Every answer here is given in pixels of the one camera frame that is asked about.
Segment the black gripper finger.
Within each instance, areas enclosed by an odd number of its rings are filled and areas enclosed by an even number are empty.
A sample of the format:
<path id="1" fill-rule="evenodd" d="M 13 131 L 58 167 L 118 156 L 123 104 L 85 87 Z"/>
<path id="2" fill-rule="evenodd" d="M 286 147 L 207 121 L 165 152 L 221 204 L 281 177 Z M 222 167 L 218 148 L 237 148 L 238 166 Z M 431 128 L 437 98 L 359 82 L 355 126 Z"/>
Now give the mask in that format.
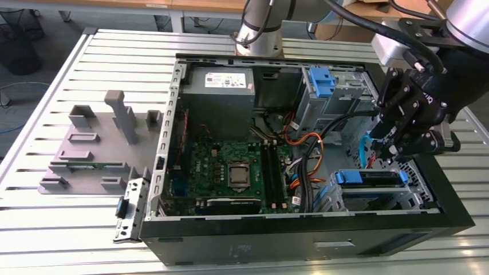
<path id="1" fill-rule="evenodd" d="M 411 157 L 442 154 L 446 151 L 446 127 L 430 127 L 422 133 L 405 133 L 387 143 L 386 157 Z"/>
<path id="2" fill-rule="evenodd" d="M 387 69 L 377 98 L 378 122 L 369 133 L 377 156 L 398 154 L 397 143 L 418 110 L 418 102 L 409 102 L 413 91 L 409 75 L 401 69 Z"/>

